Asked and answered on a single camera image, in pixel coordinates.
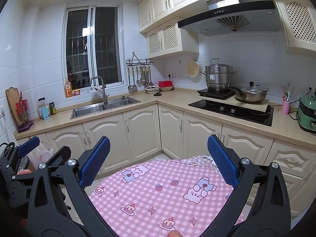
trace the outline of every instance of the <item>red container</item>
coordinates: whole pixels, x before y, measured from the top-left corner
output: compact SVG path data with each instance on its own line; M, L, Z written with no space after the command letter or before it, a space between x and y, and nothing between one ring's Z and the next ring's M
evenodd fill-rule
M159 81L158 85L160 87L171 87L173 86L173 83L170 80L165 80L165 81Z

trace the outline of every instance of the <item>window frame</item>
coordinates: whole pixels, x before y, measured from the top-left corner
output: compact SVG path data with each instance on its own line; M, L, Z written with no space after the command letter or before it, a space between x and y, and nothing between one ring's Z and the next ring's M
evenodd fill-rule
M120 67L121 71L121 82L116 82L112 84L106 84L107 89L113 89L118 87L124 87L126 86L125 82L125 64L124 64L124 54L123 54L123 11L121 9L121 6L119 5L103 5L103 4L94 4L94 5L83 5L83 6L69 6L66 7L65 16L64 16L64 24L63 24L63 36L62 36L62 64L63 64L63 82L66 84L66 78L68 77L67 73L67 57L66 57L66 37L67 37L67 22L68 22L68 13L70 11L76 11L76 10L88 10L88 27L90 27L90 36L87 37L87 47L90 47L90 52L88 51L88 66L89 66L89 77L97 76L97 68L96 68L96 56L93 56L95 54L95 45L92 45L92 40L95 40L94 37L94 24L95 24L95 11L97 7L116 7L117 8L117 42L115 43L116 49L118 50L117 53L117 59L119 59L119 63L117 64L118 70ZM90 87L81 88L81 92L88 92L91 90L92 87L99 85L98 80L92 81L90 83Z

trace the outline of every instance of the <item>wooden board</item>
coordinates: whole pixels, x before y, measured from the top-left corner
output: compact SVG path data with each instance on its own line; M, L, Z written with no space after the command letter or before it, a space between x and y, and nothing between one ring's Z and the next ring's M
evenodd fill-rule
M203 97L203 96L199 96L199 95L197 95L197 97L200 99L204 99L204 100L225 103L225 104L229 104L229 105L234 105L234 106L252 109L252 110L256 110L256 111L262 111L262 112L265 112L267 110L268 103L269 103L269 100L267 100L267 99L264 99L262 102L259 102L259 103L244 103L244 102L237 100L235 98L235 96L229 97L226 100Z
M22 125L23 124L22 118L20 115L17 114L16 109L15 109L15 104L20 101L20 93L18 91L18 88L7 89L5 90L5 94L7 95L7 100L16 122L18 123L19 126Z

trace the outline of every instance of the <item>countertop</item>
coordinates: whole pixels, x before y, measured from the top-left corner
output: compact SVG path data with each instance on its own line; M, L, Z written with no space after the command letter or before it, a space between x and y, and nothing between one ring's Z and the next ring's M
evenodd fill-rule
M40 120L38 122L35 122L31 129L26 132L17 133L17 131L15 131L14 135L16 139L21 139L60 129L63 127L84 123L94 119L100 119L106 116L146 107L148 105L161 104L203 118L211 119L243 130L258 133L270 138L275 138L280 141L285 141L294 145L298 145L300 147L316 151L316 136L303 131L299 127L297 121L291 119L288 115L283 115L281 113L281 110L277 111L276 109L274 109L272 126L269 127L258 123L249 122L243 119L233 118L230 116L188 106L188 104L198 101L196 95L196 92L185 92L178 90L162 92L162 96L157 97L147 93L136 94L132 97L140 100L141 102L139 103L102 111L75 119L70 119L72 109L61 111L58 112L56 115L51 116L51 118L48 120Z

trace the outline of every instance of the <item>finger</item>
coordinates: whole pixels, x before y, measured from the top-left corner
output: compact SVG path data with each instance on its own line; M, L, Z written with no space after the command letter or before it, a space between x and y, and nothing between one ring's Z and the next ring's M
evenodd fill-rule
M168 233L167 237L183 237L178 231Z
M23 169L23 170L19 171L19 172L17 173L17 175L25 175L25 174L31 174L31 173L32 173L31 170L29 170L29 169Z

